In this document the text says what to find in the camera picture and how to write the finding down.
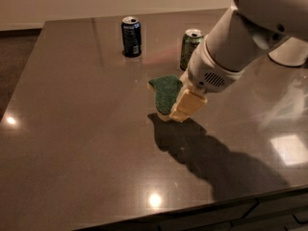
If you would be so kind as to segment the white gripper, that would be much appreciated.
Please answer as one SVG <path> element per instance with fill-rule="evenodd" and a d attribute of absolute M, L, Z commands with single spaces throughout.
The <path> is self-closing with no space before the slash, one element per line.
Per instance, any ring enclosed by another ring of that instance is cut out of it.
<path fill-rule="evenodd" d="M 199 92 L 222 92 L 244 73 L 242 70 L 230 71 L 217 64 L 206 42 L 207 38 L 204 38 L 192 52 L 186 69 L 188 78 L 180 78 L 183 87 L 171 108 L 169 118 L 172 120 L 183 122 L 207 103 L 206 97 Z"/>

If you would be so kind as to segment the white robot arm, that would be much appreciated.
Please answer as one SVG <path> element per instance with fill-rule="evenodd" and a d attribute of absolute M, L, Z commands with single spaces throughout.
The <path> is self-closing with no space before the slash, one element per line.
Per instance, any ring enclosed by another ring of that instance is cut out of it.
<path fill-rule="evenodd" d="M 307 23 L 308 0 L 233 0 L 193 51 L 169 117 L 186 120 L 206 103 L 208 92 L 227 89 L 258 57 L 290 38 L 307 40 Z"/>

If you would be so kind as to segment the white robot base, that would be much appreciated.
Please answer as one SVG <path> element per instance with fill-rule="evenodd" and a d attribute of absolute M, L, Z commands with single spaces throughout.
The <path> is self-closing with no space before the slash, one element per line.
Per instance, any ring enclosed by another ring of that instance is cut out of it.
<path fill-rule="evenodd" d="M 302 66 L 308 59 L 308 42 L 298 38 L 289 38 L 269 52 L 269 58 L 287 67 Z"/>

